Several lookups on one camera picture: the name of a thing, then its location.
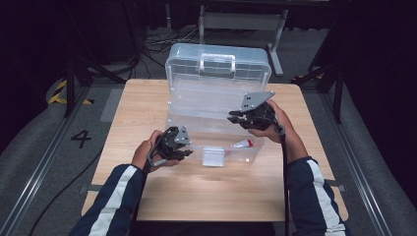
metal rail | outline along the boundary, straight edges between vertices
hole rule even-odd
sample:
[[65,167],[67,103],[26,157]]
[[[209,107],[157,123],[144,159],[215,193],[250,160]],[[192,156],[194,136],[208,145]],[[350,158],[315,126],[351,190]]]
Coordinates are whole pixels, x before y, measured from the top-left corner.
[[52,161],[55,159],[57,151],[61,147],[63,137],[71,126],[79,108],[83,104],[83,101],[87,98],[88,93],[89,88],[80,88],[78,99],[76,100],[76,106],[73,112],[71,112],[67,118],[63,119],[59,125],[51,143],[43,154],[42,159],[33,171],[33,174],[25,185],[21,196],[15,203],[15,206],[13,207],[2,228],[0,229],[0,236],[14,235],[17,227],[22,221],[22,218],[28,210],[31,201],[36,195],[36,192],[39,189],[40,184],[42,183],[49,167],[51,166]]
[[346,137],[346,134],[343,130],[343,127],[337,124],[332,115],[332,105],[331,101],[327,94],[320,94],[320,99],[325,107],[326,113],[331,124],[336,131],[340,142],[342,144],[343,150],[346,154],[346,162],[349,167],[350,172],[352,173],[353,179],[358,187],[359,193],[362,197],[362,200],[365,204],[365,207],[368,211],[368,214],[371,216],[372,223],[374,224],[375,229],[377,230],[378,235],[390,236],[392,235],[387,222],[381,212],[381,209],[375,199],[374,192],[372,191],[362,169],[357,160],[355,152],[352,149],[352,146],[349,143],[349,140]]

white stripe on sleeve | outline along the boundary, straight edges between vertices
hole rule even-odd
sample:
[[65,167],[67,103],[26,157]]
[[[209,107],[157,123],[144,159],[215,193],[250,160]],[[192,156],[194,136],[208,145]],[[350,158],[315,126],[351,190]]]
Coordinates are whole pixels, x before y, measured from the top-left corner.
[[116,209],[122,204],[126,186],[136,171],[137,169],[135,167],[129,166],[125,172],[123,172],[106,206],[101,210],[97,221],[92,225],[89,235],[106,235]]
[[326,226],[328,228],[326,236],[344,236],[344,224],[339,223],[339,216],[331,205],[331,199],[328,193],[323,188],[325,179],[323,178],[322,171],[319,165],[314,160],[308,160],[314,176],[314,186],[316,194],[319,199],[320,208],[322,209],[323,216],[325,218]]

gray carpet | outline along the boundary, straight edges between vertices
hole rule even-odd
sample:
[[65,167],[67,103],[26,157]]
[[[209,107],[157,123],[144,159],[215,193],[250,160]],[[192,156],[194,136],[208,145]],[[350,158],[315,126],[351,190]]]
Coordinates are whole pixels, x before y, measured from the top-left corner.
[[[150,33],[161,33],[164,30],[166,29]],[[278,78],[272,75],[269,82],[289,83],[294,76],[306,74],[307,68],[326,33],[326,30],[286,30],[278,46],[278,56],[284,76]],[[270,33],[267,32],[256,32],[242,36],[227,31],[216,31],[208,34],[205,41],[207,44],[265,47],[270,36]],[[154,60],[164,64],[167,53],[155,53],[151,56]],[[161,66],[145,56],[142,56],[142,59],[145,63],[140,62],[131,77],[166,79],[165,71]],[[123,65],[112,65],[107,68],[120,67]],[[129,73],[120,76],[128,78]],[[313,84],[314,82],[308,82],[303,85],[302,91],[336,181],[347,189],[342,193],[349,212],[347,223],[353,235],[378,235],[361,193],[352,178],[342,143],[331,125],[330,119],[332,117],[326,113],[327,105],[323,103],[321,94],[307,88]],[[80,107],[37,194],[18,225],[15,235],[28,235],[34,221],[48,202],[75,178],[101,150],[122,88],[123,86],[115,85],[106,78],[95,79],[87,95],[88,99],[94,100],[94,104]],[[55,87],[52,87],[46,95],[46,99],[54,90]],[[331,97],[331,93],[325,94],[325,96]],[[0,206],[2,206],[0,222],[2,224],[63,121],[64,113],[64,104],[50,104],[48,109],[33,119],[2,153],[0,157]],[[390,175],[360,115],[352,104],[347,90],[343,95],[341,119],[342,129],[366,173],[367,180],[372,186],[392,235],[415,235],[417,232],[415,207],[408,201]],[[89,132],[88,137],[91,140],[86,141],[83,148],[80,148],[81,142],[72,141],[71,138],[83,130]],[[91,181],[96,164],[97,162],[56,200],[36,226],[34,235],[68,234],[80,217],[81,208],[87,195],[86,186]],[[275,226],[277,235],[283,235],[283,224],[278,222]]]

wooden table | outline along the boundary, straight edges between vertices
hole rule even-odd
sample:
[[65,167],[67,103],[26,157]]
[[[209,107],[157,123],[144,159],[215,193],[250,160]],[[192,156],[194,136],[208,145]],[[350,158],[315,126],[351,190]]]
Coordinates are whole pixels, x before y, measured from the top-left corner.
[[[272,98],[290,117],[325,179],[334,180],[301,90],[295,85],[269,84]],[[123,91],[92,185],[103,185],[115,166],[130,163],[135,149],[154,129],[165,130],[169,100],[166,80],[130,80]],[[333,188],[340,214],[348,213],[338,188]],[[83,214],[97,192],[89,192]],[[203,167],[183,160],[148,177],[138,220],[283,221],[282,151],[266,139],[253,163],[226,162]]]

number 4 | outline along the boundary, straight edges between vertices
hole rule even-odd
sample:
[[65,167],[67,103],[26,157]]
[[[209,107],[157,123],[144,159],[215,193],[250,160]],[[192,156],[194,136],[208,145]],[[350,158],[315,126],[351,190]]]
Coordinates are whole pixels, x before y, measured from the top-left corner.
[[84,142],[91,140],[90,137],[87,137],[88,134],[89,134],[89,131],[83,130],[79,134],[77,134],[76,136],[74,136],[73,138],[71,138],[71,140],[81,141],[80,148],[83,148]]

